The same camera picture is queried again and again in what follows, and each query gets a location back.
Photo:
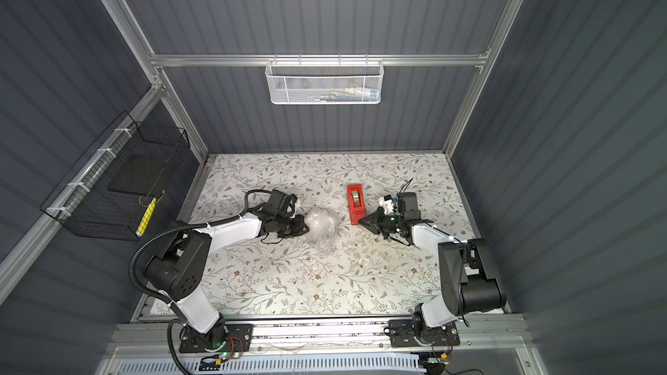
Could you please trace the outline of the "clear bubble wrap sheet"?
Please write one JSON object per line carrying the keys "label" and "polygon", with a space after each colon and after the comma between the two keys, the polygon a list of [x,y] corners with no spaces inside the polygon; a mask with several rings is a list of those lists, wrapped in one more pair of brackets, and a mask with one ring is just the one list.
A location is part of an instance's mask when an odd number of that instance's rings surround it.
{"label": "clear bubble wrap sheet", "polygon": [[330,253],[335,249],[339,222],[340,218],[331,209],[312,208],[305,216],[306,243],[321,253]]}

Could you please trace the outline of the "red tape dispenser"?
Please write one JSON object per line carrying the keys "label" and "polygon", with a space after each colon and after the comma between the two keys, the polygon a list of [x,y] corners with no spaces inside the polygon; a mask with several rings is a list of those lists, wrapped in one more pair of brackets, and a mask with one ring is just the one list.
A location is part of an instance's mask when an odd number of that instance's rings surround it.
{"label": "red tape dispenser", "polygon": [[352,225],[356,226],[361,219],[367,216],[363,187],[361,184],[351,184],[347,186],[347,199],[350,222]]}

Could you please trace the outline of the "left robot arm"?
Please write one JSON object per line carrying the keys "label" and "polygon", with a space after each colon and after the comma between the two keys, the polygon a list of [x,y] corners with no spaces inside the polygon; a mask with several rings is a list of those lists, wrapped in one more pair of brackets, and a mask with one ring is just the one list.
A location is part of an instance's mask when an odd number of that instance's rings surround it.
{"label": "left robot arm", "polygon": [[183,224],[144,242],[130,261],[132,283],[165,303],[187,328],[208,335],[224,327],[224,317],[203,290],[211,253],[234,244],[275,234],[280,239],[307,234],[298,197],[281,190],[252,189],[238,215],[214,222]]}

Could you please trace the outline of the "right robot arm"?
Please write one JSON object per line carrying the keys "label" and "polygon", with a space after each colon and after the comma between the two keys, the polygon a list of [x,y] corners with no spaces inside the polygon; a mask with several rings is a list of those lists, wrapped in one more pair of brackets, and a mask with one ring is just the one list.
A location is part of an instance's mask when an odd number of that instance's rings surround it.
{"label": "right robot arm", "polygon": [[438,260],[440,294],[415,308],[416,329],[441,328],[458,317],[502,309],[507,303],[489,243],[482,238],[460,240],[423,218],[414,192],[381,198],[376,211],[358,224]]}

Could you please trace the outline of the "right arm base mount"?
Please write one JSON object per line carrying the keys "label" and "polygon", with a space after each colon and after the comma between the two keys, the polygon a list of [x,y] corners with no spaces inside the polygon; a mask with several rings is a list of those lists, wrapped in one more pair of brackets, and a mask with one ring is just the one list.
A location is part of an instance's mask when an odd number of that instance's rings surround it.
{"label": "right arm base mount", "polygon": [[411,319],[391,319],[383,329],[393,348],[444,347],[460,345],[454,322],[445,326],[428,327]]}

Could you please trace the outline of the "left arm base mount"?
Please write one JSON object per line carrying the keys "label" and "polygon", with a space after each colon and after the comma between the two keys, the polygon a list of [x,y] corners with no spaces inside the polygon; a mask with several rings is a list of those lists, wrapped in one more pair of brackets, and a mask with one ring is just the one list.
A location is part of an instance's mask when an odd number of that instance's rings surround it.
{"label": "left arm base mount", "polygon": [[254,326],[250,324],[226,324],[214,326],[208,333],[198,333],[187,326],[180,336],[180,353],[248,352]]}

